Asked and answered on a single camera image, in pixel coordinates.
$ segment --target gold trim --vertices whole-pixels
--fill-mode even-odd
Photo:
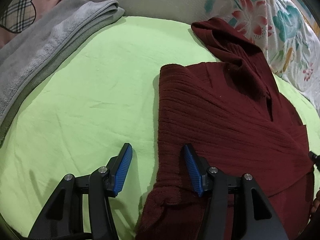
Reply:
[[[319,28],[319,26],[317,25],[317,23],[315,23],[315,26],[316,26],[316,27],[313,28],[313,27],[311,26],[310,22],[307,20],[307,18],[303,15],[302,11],[300,11],[300,13],[301,13],[304,21],[306,22],[306,24],[308,24],[309,27],[314,31],[314,33],[318,36],[318,34],[320,33],[320,28]]]

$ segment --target mattress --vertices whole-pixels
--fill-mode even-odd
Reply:
[[[157,172],[158,80],[161,66],[217,59],[190,25],[123,17],[92,35],[25,99],[0,149],[0,212],[27,236],[67,173],[92,173],[133,147],[124,188],[110,205],[122,240],[134,238]],[[307,124],[310,150],[320,154],[320,118],[292,85],[276,83]],[[315,171],[316,191],[320,175]],[[90,231],[87,199],[84,228]]]

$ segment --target ribbed maroon fabric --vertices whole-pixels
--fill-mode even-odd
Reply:
[[[193,193],[180,153],[185,143],[227,174],[251,173],[294,239],[313,201],[306,127],[257,46],[217,18],[191,28],[223,63],[161,68],[159,170],[136,240],[196,239],[206,199]],[[229,207],[225,239],[232,215]]]

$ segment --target folded gray towel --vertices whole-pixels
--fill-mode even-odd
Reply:
[[[0,145],[27,95],[89,36],[123,13],[115,0],[63,0],[0,49]]]

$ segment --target metal screw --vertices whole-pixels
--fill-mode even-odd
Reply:
[[[246,173],[246,174],[244,175],[244,178],[245,178],[246,180],[252,180],[252,175],[249,174],[249,173]]]
[[[73,175],[72,174],[67,174],[66,176],[64,176],[64,179],[69,181],[73,178]]]
[[[211,173],[217,173],[219,170],[218,170],[217,167],[210,167],[210,168],[209,168],[209,171],[210,171]]]
[[[108,170],[108,168],[107,168],[106,166],[102,166],[102,167],[100,167],[100,168],[98,169],[98,171],[99,171],[100,173],[106,173],[107,170]]]

